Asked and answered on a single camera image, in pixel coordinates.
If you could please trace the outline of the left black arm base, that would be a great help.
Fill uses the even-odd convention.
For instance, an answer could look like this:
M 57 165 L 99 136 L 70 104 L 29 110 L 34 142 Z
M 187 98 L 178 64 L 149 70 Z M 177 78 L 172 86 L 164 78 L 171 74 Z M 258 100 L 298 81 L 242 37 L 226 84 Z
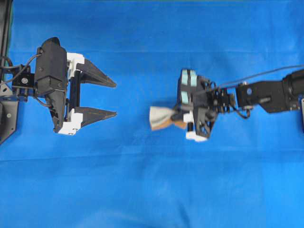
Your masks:
M 9 47 L 9 36 L 12 15 L 11 0 L 0 2 L 0 66 L 8 64 L 5 57 Z M 4 143 L 14 132 L 17 126 L 19 103 L 18 101 L 4 100 L 12 95 L 7 84 L 0 86 L 0 143 Z

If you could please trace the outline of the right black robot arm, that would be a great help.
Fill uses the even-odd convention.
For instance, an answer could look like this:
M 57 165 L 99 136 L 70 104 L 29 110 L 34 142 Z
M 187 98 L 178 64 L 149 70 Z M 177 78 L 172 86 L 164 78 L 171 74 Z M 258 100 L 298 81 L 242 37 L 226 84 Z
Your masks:
M 187 139 L 201 142 L 210 137 L 218 114 L 236 112 L 248 119 L 256 105 L 270 114 L 298 110 L 304 94 L 304 71 L 294 71 L 278 81 L 243 82 L 234 88 L 236 92 L 230 94 L 227 87 L 183 69 L 171 120 L 187 128 Z

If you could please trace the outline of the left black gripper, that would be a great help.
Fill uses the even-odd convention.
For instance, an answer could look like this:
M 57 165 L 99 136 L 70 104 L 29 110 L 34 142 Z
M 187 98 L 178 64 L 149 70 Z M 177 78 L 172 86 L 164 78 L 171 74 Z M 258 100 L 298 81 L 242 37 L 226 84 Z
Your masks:
M 82 54 L 67 53 L 67 70 L 59 89 L 46 95 L 54 124 L 53 131 L 58 134 L 75 135 L 81 126 L 106 120 L 117 115 L 91 107 L 80 107 L 80 84 L 94 84 L 116 88 L 117 84 Z

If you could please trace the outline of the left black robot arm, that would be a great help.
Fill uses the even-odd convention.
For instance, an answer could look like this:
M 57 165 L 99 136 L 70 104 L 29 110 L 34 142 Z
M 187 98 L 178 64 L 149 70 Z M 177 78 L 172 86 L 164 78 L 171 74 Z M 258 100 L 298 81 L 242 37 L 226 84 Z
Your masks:
M 2 95 L 2 102 L 27 101 L 31 96 L 47 107 L 53 121 L 53 131 L 74 135 L 82 127 L 106 120 L 116 112 L 80 106 L 80 86 L 88 83 L 116 87 L 116 83 L 98 69 L 90 60 L 78 53 L 41 49 L 30 60 L 36 60 L 36 71 L 29 64 L 2 68 L 12 74 L 12 94 Z

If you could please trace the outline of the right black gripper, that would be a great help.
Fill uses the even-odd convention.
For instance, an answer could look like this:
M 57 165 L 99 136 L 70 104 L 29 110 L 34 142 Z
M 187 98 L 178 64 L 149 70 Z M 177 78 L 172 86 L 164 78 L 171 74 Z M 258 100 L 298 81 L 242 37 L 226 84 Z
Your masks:
M 178 112 L 171 116 L 171 120 L 187 123 L 187 139 L 196 142 L 209 139 L 218 114 L 229 113 L 234 106 L 234 95 L 229 94 L 226 88 L 213 88 L 213 84 L 209 79 L 198 76 L 192 105 L 173 107 Z

